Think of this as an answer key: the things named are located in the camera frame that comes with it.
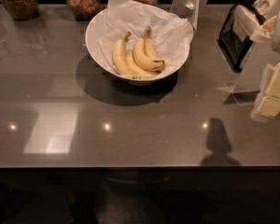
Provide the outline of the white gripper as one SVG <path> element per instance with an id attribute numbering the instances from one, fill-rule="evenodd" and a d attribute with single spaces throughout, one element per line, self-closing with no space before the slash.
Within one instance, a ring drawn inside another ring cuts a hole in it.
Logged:
<path id="1" fill-rule="evenodd" d="M 257 122 L 268 122 L 267 117 L 280 113 L 280 63 L 274 67 L 268 63 L 263 70 L 250 118 Z"/>

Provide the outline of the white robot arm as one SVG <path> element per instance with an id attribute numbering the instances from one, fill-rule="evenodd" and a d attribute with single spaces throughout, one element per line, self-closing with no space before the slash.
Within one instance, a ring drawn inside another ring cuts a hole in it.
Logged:
<path id="1" fill-rule="evenodd" d="M 270 41 L 272 50 L 280 54 L 280 10 L 256 30 L 251 40 L 257 43 Z M 259 94 L 250 117 L 259 122 L 274 119 L 280 113 L 280 62 L 267 64 L 260 80 Z"/>

